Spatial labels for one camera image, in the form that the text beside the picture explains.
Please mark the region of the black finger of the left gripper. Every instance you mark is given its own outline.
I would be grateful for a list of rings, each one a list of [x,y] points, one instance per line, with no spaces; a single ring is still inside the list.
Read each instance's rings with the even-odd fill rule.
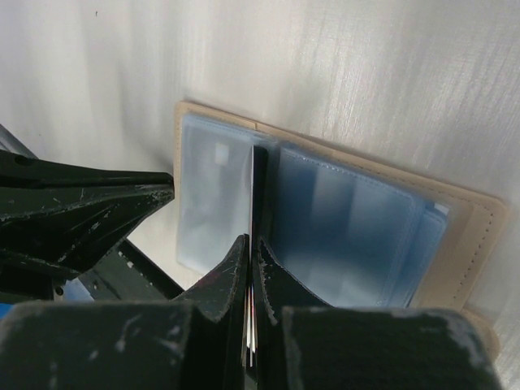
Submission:
[[[67,197],[108,189],[144,193],[150,190],[168,199],[174,197],[171,175],[152,171],[107,171],[1,152],[1,198]]]
[[[70,280],[173,198],[169,184],[2,188],[1,263]]]

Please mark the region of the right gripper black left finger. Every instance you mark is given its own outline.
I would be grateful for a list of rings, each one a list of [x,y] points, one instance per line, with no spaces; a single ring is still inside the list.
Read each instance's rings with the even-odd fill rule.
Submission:
[[[4,389],[241,389],[249,238],[170,301],[15,305]]]

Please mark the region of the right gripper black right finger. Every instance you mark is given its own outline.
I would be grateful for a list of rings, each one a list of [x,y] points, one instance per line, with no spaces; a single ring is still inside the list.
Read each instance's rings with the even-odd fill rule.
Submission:
[[[439,309],[342,309],[259,240],[253,256],[261,389],[498,389],[477,331]]]

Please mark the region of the beige card holder wallet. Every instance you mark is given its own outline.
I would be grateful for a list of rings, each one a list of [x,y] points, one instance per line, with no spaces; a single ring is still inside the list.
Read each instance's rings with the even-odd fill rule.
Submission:
[[[496,332],[467,301],[505,224],[507,209],[500,200],[179,102],[177,262],[182,124],[189,115],[247,129],[256,138],[252,147],[268,151],[264,235],[281,265],[312,293],[339,307],[457,311],[476,328],[489,356],[497,357]]]

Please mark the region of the black VIP card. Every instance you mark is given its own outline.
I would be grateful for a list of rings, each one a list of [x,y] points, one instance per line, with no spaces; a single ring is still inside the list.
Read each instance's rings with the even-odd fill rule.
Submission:
[[[244,128],[189,115],[182,124],[178,261],[205,274],[249,228],[251,149]]]

